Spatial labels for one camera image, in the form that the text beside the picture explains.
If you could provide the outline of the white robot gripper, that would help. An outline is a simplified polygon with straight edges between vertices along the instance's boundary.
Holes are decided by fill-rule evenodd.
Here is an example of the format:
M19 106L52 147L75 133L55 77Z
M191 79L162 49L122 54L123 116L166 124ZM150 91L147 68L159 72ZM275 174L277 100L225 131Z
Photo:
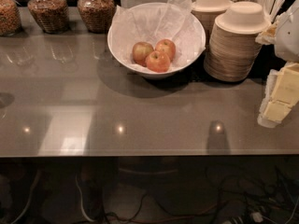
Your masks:
M261 126L275 128L299 102L299 0L279 17L278 24L260 32L255 41L275 44L276 56L287 62L279 71L270 71L257 118Z

